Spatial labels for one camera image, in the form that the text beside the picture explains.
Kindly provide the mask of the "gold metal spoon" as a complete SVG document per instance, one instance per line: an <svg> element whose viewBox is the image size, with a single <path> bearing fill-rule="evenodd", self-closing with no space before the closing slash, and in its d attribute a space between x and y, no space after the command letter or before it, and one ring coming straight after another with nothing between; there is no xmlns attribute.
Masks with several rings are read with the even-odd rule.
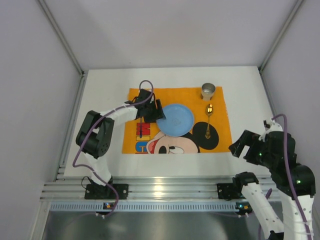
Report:
<svg viewBox="0 0 320 240"><path fill-rule="evenodd" d="M213 105L212 104L208 104L206 106L205 109L205 114L207 116L207 128L206 128L206 133L205 133L205 137L206 139L210 139L211 138L211 133L210 133L210 117L213 115Z"/></svg>

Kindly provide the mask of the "orange Mickey Mouse placemat cloth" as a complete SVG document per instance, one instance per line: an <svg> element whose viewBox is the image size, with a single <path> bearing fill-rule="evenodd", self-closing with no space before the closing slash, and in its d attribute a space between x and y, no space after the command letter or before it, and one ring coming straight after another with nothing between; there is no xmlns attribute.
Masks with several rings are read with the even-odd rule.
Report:
<svg viewBox="0 0 320 240"><path fill-rule="evenodd" d="M213 114L210 117L210 139L206 139L208 102L201 99L199 87L156 88L155 97L162 107L181 104L194 115L194 125L185 135L172 137L162 133L156 123L145 123L140 138L140 120L127 122L124 128L122 153L124 154L196 154L225 153L232 144L229 116L221 86L216 87L212 99Z"/></svg>

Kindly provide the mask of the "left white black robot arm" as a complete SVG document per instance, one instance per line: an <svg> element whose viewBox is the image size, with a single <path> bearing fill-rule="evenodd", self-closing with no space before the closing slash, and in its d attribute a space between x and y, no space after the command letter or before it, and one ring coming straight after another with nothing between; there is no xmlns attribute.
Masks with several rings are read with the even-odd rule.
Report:
<svg viewBox="0 0 320 240"><path fill-rule="evenodd" d="M154 123L165 118L161 100L146 89L140 90L132 101L126 101L106 113L90 110L75 139L79 150L72 166L89 169L90 179L99 186L111 185L112 174L108 167L107 151L111 146L114 128L137 119Z"/></svg>

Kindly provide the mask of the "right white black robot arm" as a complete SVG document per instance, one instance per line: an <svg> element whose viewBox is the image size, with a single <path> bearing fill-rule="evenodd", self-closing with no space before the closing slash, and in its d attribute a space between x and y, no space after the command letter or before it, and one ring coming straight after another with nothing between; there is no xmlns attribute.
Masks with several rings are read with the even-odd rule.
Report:
<svg viewBox="0 0 320 240"><path fill-rule="evenodd" d="M238 158L245 146L248 151L244 159L269 170L281 200L283 219L279 219L268 202L254 173L238 173L232 179L239 194L249 202L265 239L312 240L316 181L312 170L297 162L295 139L283 131L271 131L262 136L245 130L229 150Z"/></svg>

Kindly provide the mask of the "blue plastic plate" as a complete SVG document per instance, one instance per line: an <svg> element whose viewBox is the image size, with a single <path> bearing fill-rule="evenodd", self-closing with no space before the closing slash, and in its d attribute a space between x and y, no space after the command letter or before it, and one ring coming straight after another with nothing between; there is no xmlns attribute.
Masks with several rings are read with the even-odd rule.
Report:
<svg viewBox="0 0 320 240"><path fill-rule="evenodd" d="M163 108L165 118L156 121L158 129L170 137L180 137L190 132L195 123L192 111L182 104L169 104Z"/></svg>

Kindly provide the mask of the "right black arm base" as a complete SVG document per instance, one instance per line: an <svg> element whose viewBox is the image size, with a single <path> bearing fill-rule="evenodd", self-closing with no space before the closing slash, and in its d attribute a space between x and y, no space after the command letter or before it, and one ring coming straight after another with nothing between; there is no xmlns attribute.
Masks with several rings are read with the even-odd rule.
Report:
<svg viewBox="0 0 320 240"><path fill-rule="evenodd" d="M239 200L245 199L242 194L242 185L234 183L218 183L217 185L217 194L220 200Z"/></svg>

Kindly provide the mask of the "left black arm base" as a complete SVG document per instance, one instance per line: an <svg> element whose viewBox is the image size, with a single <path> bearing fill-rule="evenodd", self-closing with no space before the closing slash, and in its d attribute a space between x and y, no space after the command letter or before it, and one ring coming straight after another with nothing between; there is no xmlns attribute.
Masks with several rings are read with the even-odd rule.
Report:
<svg viewBox="0 0 320 240"><path fill-rule="evenodd" d="M125 183L112 183L111 186L118 193L119 200L126 200L129 194L129 185ZM108 186L103 186L89 179L85 187L84 198L86 200L116 200L116 193Z"/></svg>

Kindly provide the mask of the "blue plastic fork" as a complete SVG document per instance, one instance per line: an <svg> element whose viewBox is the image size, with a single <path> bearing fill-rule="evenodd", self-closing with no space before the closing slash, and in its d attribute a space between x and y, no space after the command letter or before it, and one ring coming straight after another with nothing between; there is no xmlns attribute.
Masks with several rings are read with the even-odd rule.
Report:
<svg viewBox="0 0 320 240"><path fill-rule="evenodd" d="M143 119L142 117L140 118L140 130L139 130L139 137L142 138L143 137Z"/></svg>

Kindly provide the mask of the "cream metal cup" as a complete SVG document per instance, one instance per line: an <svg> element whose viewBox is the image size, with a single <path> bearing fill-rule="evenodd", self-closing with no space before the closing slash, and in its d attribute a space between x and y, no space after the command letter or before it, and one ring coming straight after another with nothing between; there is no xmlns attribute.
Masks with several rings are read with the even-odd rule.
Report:
<svg viewBox="0 0 320 240"><path fill-rule="evenodd" d="M201 99L204 101L210 101L216 91L216 86L212 83L204 83L201 86Z"/></svg>

